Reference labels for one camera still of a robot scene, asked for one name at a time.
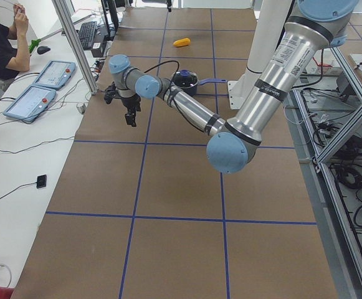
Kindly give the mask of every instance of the purple handle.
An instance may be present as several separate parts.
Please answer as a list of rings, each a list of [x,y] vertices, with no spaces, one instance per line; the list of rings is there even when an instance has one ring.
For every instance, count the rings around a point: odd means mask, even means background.
[[[226,79],[207,78],[207,79],[200,80],[198,82],[198,85],[204,85],[206,83],[226,83],[226,82],[227,82]]]

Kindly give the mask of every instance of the yellow object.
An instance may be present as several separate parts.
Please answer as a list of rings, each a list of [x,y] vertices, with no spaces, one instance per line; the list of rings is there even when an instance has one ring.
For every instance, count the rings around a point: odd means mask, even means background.
[[[184,39],[178,39],[176,41],[174,41],[173,45],[175,47],[184,47],[185,45],[190,45],[191,44],[191,40],[188,38],[184,38]]]

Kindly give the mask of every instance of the black connector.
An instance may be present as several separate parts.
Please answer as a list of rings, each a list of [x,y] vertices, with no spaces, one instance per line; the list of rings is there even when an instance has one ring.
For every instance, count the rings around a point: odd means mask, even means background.
[[[46,187],[46,174],[37,177],[37,189]]]

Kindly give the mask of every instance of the person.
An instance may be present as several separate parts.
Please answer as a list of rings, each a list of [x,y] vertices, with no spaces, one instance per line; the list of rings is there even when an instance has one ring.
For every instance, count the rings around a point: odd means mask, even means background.
[[[14,22],[11,27],[0,24],[0,79],[15,78],[30,69],[30,53],[26,39],[29,21],[21,4],[13,5]],[[17,49],[9,39],[17,39]]]

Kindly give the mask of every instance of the person's arm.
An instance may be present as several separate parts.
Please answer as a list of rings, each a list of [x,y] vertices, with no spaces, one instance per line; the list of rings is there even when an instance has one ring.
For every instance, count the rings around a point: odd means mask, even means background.
[[[26,34],[29,20],[25,14],[18,12],[14,17],[14,22],[17,36],[17,54],[9,61],[6,68],[19,72],[28,72],[30,69],[30,52]]]
[[[16,14],[19,10],[21,13],[26,14],[26,9],[24,8],[23,5],[21,5],[20,3],[13,4],[14,18],[13,18],[12,26],[9,27],[9,34],[7,35],[8,39],[17,39],[17,27],[16,27],[15,18],[16,18]]]

